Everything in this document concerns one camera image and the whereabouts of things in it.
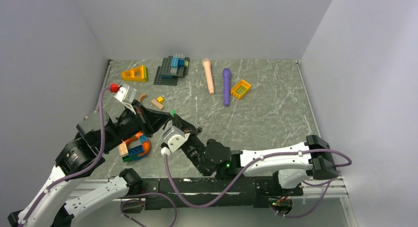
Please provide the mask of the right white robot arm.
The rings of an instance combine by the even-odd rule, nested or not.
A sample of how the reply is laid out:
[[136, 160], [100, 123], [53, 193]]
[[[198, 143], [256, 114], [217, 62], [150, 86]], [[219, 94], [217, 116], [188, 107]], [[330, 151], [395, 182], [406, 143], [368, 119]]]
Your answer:
[[192, 124], [173, 116], [173, 125], [164, 132], [164, 155], [182, 150], [203, 176], [217, 179], [255, 176], [272, 172], [272, 189], [278, 195], [286, 194], [299, 183], [312, 177], [328, 180], [338, 177], [329, 144], [317, 135], [308, 135], [306, 141], [283, 148], [269, 150], [232, 150], [209, 139], [206, 143], [197, 137], [202, 131]]

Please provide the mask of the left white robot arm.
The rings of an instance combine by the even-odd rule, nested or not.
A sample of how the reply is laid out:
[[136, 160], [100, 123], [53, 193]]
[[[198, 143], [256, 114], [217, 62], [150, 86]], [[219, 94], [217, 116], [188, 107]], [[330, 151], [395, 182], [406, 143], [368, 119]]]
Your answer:
[[133, 101], [113, 122], [102, 109], [91, 112], [77, 125], [74, 140], [65, 145], [55, 160], [48, 180], [23, 210], [9, 214], [13, 227], [69, 227], [88, 211], [112, 199], [136, 197], [143, 192], [143, 180], [131, 168], [124, 169], [111, 182], [86, 197], [67, 201], [73, 190], [105, 162], [109, 153], [122, 142], [141, 132], [151, 137], [167, 124], [171, 114], [145, 108]]

